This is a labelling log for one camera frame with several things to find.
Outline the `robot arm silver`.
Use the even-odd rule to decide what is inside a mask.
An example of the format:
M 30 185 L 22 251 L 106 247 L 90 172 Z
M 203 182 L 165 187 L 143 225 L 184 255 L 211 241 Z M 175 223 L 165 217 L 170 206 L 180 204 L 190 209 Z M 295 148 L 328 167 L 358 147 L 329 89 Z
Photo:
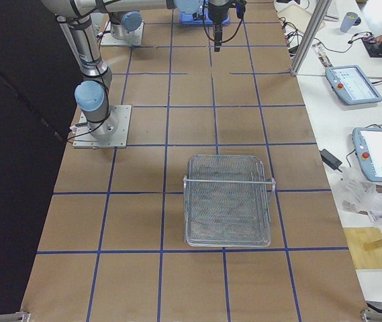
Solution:
M 96 140 L 109 139 L 117 131 L 118 120 L 111 115 L 109 87 L 111 69 L 102 59 L 92 26 L 92 13 L 106 13 L 111 25 L 127 32 L 142 24 L 140 12 L 151 9 L 179 9 L 187 14 L 203 13 L 213 23 L 215 50 L 222 43 L 222 23 L 233 1 L 43 1 L 42 4 L 64 24 L 64 35 L 77 57 L 84 81 L 75 89 L 77 105 L 87 120 L 87 135 Z
M 117 40 L 125 40 L 141 23 L 142 16 L 139 11 L 118 11 L 109 13 L 110 34 Z

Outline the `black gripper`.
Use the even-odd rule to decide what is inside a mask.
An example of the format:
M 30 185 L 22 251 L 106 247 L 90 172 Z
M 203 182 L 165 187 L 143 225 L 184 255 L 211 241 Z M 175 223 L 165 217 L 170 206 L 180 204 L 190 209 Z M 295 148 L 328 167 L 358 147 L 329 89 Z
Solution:
M 228 17 L 227 1 L 208 1 L 208 15 L 214 23 L 213 44 L 214 51 L 219 52 L 222 47 L 222 22 Z

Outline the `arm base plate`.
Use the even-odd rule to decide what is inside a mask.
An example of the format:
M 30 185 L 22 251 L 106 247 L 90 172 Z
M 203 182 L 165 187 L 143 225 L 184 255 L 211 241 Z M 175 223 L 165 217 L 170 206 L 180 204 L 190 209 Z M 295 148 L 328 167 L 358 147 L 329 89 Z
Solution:
M 125 148 L 127 146 L 128 131 L 132 114 L 131 105 L 110 105 L 109 118 L 101 127 L 95 129 L 97 124 L 87 123 L 85 114 L 81 112 L 78 126 L 72 136 L 74 148 Z
M 114 25 L 106 23 L 105 33 L 101 39 L 101 46 L 110 47 L 140 47 L 142 45 L 142 36 L 144 31 L 144 22 L 142 22 L 134 31 L 129 32 L 122 25 Z

